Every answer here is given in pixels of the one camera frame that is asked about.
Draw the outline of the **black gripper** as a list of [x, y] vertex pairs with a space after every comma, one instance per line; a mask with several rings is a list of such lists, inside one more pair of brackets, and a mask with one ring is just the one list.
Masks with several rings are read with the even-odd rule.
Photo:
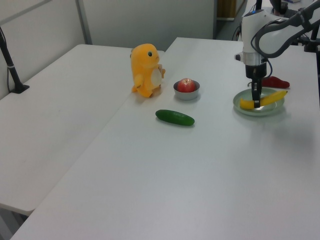
[[260, 65], [245, 65], [245, 75], [248, 79], [258, 79], [251, 81], [251, 97], [254, 108], [260, 107], [261, 100], [261, 80], [267, 75], [267, 63]]

